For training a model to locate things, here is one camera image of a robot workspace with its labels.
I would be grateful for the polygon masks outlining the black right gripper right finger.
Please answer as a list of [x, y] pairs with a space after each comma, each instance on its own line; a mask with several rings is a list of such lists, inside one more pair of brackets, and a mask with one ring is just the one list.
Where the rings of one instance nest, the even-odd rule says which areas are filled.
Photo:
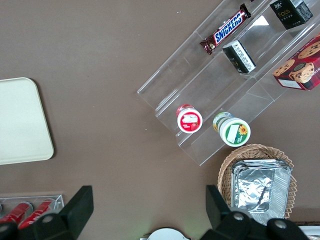
[[203, 240], [307, 240], [297, 224], [272, 218], [263, 225], [240, 211], [232, 211], [215, 185], [207, 185], [205, 207], [211, 224]]

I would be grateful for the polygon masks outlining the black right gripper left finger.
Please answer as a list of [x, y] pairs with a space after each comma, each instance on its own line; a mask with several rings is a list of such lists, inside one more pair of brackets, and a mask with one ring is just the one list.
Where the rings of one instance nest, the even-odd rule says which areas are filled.
[[0, 224], [2, 240], [76, 240], [94, 211], [93, 188], [82, 186], [59, 213], [49, 213], [24, 229]]

